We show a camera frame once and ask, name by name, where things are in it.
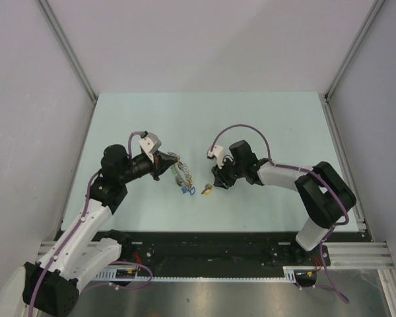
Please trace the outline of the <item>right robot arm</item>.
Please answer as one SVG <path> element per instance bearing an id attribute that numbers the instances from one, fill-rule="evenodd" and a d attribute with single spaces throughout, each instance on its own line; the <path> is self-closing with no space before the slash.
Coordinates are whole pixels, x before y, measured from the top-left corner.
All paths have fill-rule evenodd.
<path id="1" fill-rule="evenodd" d="M 207 158 L 216 160 L 211 170 L 215 187 L 227 190 L 243 178 L 251 185 L 276 186 L 299 194 L 308 219 L 291 248 L 297 264 L 306 265 L 314 259 L 314 248 L 326 240 L 341 217 L 348 221 L 356 196 L 328 162 L 304 168 L 279 164 L 269 158 L 258 159 L 244 140 L 232 144 L 229 151 L 230 156 L 220 145 L 207 151 Z"/>

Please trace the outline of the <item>round metal keyring organiser disc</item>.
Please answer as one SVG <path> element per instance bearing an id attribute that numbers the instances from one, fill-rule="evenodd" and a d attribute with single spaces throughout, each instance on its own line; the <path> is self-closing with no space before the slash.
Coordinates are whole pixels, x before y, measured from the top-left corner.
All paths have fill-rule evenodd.
<path id="1" fill-rule="evenodd" d="M 189 169 L 181 159 L 181 157 L 173 152 L 168 155 L 176 159 L 176 162 L 170 167 L 171 173 L 174 175 L 175 183 L 181 188 L 183 194 L 195 195 L 196 189 L 193 185 L 193 178 Z"/>

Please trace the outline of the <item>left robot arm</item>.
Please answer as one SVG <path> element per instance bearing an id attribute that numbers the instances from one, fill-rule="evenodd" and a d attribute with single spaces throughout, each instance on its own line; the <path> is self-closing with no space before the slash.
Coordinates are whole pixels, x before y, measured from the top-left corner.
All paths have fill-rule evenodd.
<path id="1" fill-rule="evenodd" d="M 68 316 L 84 288 L 106 266 L 127 263 L 133 255 L 129 236 L 111 230 L 91 251 L 86 247 L 127 195 L 126 185 L 147 174 L 154 180 L 177 158 L 154 150 L 131 158 L 123 145 L 104 150 L 101 168 L 88 181 L 83 209 L 53 247 L 35 264 L 25 263 L 22 299 L 31 316 L 38 309 Z"/>

